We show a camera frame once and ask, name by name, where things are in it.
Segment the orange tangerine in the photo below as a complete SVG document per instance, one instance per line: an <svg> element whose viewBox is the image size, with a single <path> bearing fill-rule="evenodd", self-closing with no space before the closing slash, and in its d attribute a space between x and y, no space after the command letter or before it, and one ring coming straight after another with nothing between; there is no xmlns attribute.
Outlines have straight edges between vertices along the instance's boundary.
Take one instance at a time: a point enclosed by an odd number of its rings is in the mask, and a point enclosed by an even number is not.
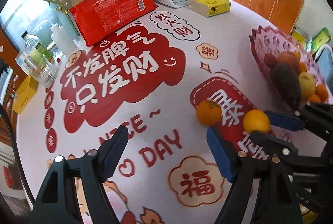
<svg viewBox="0 0 333 224"><path fill-rule="evenodd" d="M316 86L316 96L321 100L321 102L326 102L328 100L328 91L324 84L319 84Z"/></svg>
<svg viewBox="0 0 333 224"><path fill-rule="evenodd" d="M196 108L199 122L205 126L213 126L221 120L222 109L214 101L202 101Z"/></svg>

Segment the yellow pear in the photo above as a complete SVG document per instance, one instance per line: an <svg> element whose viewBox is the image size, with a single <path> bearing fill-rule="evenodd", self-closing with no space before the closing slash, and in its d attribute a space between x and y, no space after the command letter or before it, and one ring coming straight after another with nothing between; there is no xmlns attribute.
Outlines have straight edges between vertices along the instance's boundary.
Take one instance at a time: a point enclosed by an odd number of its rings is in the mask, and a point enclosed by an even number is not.
<svg viewBox="0 0 333 224"><path fill-rule="evenodd" d="M316 80L312 74L308 72L301 72L299 74L299 84L301 89L301 98L308 99L316 92Z"/></svg>

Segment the dark avocado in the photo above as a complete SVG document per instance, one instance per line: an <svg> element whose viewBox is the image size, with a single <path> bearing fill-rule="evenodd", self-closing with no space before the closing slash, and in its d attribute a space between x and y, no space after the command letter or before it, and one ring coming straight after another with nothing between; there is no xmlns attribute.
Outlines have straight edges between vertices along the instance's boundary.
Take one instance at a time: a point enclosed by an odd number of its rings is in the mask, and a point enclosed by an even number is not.
<svg viewBox="0 0 333 224"><path fill-rule="evenodd" d="M294 111L301 102L301 89L298 75L287 64L278 63L270 70L270 79L281 98Z"/></svg>

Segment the red apple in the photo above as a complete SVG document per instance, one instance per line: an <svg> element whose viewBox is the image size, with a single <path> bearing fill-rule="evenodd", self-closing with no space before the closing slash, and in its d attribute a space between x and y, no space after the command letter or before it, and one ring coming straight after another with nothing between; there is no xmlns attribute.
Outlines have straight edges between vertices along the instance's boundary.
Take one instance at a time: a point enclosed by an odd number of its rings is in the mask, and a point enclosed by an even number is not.
<svg viewBox="0 0 333 224"><path fill-rule="evenodd" d="M295 71L299 70L299 60L294 53L291 52L281 52L277 57L278 63L287 64L292 67Z"/></svg>

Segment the small red lychee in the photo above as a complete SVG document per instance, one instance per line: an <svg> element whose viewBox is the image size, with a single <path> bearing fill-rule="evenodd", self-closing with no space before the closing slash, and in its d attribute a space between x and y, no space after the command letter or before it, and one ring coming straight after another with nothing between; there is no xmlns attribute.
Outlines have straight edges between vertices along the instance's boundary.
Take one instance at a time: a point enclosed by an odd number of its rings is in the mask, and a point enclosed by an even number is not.
<svg viewBox="0 0 333 224"><path fill-rule="evenodd" d="M272 53L265 54L263 61L270 69L272 69L277 64L277 58Z"/></svg>

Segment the orange tangerine front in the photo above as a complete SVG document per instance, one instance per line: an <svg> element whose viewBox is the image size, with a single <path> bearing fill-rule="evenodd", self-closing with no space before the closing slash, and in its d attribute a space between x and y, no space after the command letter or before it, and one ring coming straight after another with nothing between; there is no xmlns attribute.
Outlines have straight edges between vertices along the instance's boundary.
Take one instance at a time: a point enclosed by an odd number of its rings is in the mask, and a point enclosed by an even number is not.
<svg viewBox="0 0 333 224"><path fill-rule="evenodd" d="M205 126L213 126L221 120L222 109L214 101L202 101L196 108L199 122Z"/></svg>

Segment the orange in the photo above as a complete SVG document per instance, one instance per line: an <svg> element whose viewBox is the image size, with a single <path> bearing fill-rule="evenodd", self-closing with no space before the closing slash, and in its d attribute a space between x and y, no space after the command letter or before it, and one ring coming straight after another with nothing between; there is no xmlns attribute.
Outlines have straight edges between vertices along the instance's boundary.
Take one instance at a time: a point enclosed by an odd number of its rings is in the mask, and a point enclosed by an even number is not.
<svg viewBox="0 0 333 224"><path fill-rule="evenodd" d="M299 63L299 74L303 73L303 72L307 72L307 65L304 62L300 62Z"/></svg>

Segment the small yellow tangerine upper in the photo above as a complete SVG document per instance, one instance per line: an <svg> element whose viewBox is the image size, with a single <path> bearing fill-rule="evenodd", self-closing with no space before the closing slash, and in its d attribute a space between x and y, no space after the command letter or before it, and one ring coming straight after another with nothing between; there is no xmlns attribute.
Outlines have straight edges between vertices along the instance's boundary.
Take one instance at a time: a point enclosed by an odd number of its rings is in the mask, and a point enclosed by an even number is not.
<svg viewBox="0 0 333 224"><path fill-rule="evenodd" d="M311 95L308 99L307 99L308 102L310 103L321 103L321 99L318 95L316 94L313 94Z"/></svg>

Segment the small yellow tangerine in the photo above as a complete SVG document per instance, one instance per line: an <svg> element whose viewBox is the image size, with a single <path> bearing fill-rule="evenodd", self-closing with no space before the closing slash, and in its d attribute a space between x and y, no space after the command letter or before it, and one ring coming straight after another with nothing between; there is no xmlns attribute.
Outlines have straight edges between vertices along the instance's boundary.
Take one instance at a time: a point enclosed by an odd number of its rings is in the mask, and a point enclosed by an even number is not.
<svg viewBox="0 0 333 224"><path fill-rule="evenodd" d="M263 111L250 110L243 118L243 127L248 134L253 131L268 134L270 131L270 120Z"/></svg>
<svg viewBox="0 0 333 224"><path fill-rule="evenodd" d="M307 99L308 102L310 103L321 103L321 99L318 95L316 94L313 94L311 95L308 99Z"/></svg>

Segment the small yellow tangerine right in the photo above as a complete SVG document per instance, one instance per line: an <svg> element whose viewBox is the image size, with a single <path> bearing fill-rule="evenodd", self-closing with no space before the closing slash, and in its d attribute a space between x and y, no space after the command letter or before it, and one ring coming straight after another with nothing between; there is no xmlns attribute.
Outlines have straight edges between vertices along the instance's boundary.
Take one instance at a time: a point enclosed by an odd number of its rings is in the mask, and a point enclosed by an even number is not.
<svg viewBox="0 0 333 224"><path fill-rule="evenodd" d="M263 111L250 110L243 118L243 127L248 134L253 131L268 134L270 131L270 120Z"/></svg>

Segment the blue sofa chair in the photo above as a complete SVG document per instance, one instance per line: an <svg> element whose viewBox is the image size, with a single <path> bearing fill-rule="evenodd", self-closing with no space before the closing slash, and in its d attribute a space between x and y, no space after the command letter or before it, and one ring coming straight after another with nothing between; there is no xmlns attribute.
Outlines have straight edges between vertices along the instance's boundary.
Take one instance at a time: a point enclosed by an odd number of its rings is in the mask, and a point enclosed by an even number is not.
<svg viewBox="0 0 333 224"><path fill-rule="evenodd" d="M328 44L322 45L315 53L314 60L319 66L320 74L324 77L326 84L332 91L332 48Z"/></svg>

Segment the tangerine with stem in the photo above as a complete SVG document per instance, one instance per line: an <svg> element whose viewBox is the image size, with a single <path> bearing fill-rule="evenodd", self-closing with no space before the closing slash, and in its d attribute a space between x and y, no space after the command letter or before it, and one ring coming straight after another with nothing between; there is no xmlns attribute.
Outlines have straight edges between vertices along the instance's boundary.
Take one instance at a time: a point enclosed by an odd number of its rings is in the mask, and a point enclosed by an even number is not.
<svg viewBox="0 0 333 224"><path fill-rule="evenodd" d="M298 51L294 51L293 54L295 55L295 57L297 58L297 61L299 62L301 59L301 54Z"/></svg>

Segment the cardboard box with bags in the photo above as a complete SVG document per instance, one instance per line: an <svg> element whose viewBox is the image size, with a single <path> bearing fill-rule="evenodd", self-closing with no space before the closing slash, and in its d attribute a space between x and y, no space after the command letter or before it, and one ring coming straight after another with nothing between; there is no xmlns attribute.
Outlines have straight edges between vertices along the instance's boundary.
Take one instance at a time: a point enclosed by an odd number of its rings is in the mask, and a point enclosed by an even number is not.
<svg viewBox="0 0 333 224"><path fill-rule="evenodd" d="M331 41L329 30L324 27L313 37L310 37L307 31L296 27L291 33L292 38L301 44L306 52L315 54L321 46L328 44Z"/></svg>

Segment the pink plastic fruit bowl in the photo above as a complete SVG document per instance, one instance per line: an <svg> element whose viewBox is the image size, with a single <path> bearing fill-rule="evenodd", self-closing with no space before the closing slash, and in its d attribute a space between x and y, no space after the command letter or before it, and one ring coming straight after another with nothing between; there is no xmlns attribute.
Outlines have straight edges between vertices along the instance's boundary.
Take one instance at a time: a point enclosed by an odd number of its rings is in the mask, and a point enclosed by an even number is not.
<svg viewBox="0 0 333 224"><path fill-rule="evenodd" d="M259 26L252 30L250 46L269 88L290 110L297 110L306 101L332 103L319 66L291 36Z"/></svg>

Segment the small yellow box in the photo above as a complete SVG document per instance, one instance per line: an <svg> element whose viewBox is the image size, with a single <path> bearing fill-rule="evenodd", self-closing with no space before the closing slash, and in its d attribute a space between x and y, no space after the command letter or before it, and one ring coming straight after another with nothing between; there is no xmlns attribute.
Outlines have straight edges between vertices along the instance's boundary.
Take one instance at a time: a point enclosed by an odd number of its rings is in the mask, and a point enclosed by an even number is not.
<svg viewBox="0 0 333 224"><path fill-rule="evenodd" d="M17 114L21 114L29 101L36 94L37 89L38 81L32 76L27 76L15 93L12 110Z"/></svg>

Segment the clear glass cup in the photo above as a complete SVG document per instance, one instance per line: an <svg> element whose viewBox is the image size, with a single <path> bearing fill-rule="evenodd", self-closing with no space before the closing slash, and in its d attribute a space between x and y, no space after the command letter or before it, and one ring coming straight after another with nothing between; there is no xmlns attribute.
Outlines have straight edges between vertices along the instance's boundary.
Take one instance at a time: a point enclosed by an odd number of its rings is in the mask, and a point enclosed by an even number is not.
<svg viewBox="0 0 333 224"><path fill-rule="evenodd" d="M44 55L42 55L38 63L36 63L30 56L27 56L25 63L29 67L29 75L44 88L50 89L55 82L59 69Z"/></svg>

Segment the printed festive tablecloth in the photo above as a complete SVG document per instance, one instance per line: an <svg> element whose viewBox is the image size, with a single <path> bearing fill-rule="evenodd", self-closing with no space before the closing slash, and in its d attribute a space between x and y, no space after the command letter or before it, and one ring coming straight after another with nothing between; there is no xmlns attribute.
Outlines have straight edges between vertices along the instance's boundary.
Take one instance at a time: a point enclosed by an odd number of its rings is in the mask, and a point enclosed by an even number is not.
<svg viewBox="0 0 333 224"><path fill-rule="evenodd" d="M243 117L282 103L258 63L266 53L297 50L291 37L237 3L211 18L158 6L94 47L80 45L52 88L39 87L18 119L32 194L56 156L82 157L124 125L129 142L106 183L117 216L131 223L213 223L230 184L213 162L196 107L215 101L223 134L264 159Z"/></svg>

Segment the clear plastic bottle green label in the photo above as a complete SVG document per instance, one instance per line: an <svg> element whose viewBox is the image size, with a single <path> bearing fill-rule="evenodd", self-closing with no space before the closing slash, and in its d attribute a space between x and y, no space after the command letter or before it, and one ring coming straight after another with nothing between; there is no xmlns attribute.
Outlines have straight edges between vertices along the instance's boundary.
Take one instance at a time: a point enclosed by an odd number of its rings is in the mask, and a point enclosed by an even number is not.
<svg viewBox="0 0 333 224"><path fill-rule="evenodd" d="M43 58L52 62L52 54L46 49L46 46L35 35L30 35L25 31L21 38L24 40L26 58L25 63L31 70L36 70L42 63Z"/></svg>

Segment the yellow tissue box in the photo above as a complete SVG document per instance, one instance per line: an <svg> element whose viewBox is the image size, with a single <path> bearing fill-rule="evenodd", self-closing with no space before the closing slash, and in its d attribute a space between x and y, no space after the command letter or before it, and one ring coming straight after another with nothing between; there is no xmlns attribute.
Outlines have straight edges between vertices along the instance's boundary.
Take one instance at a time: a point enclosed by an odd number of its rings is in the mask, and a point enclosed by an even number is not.
<svg viewBox="0 0 333 224"><path fill-rule="evenodd" d="M230 0L187 0L187 8L199 15L210 18L229 12Z"/></svg>

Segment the white squeeze bottle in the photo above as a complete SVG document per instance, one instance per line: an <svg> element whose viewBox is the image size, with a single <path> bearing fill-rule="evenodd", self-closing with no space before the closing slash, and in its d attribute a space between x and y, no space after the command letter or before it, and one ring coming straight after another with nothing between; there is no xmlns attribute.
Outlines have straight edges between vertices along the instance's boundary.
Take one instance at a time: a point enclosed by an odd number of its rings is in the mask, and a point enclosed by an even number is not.
<svg viewBox="0 0 333 224"><path fill-rule="evenodd" d="M76 48L75 42L71 36L63 26L58 24L54 24L50 30L52 32L51 39L54 41L55 45L66 57L69 57Z"/></svg>

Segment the red paper cup package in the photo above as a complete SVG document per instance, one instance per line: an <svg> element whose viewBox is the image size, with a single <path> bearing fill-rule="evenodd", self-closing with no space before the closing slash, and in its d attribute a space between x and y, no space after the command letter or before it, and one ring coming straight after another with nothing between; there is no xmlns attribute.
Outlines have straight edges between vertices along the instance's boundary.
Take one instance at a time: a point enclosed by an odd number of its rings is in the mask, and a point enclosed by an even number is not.
<svg viewBox="0 0 333 224"><path fill-rule="evenodd" d="M56 0L64 4L87 46L156 9L154 0Z"/></svg>

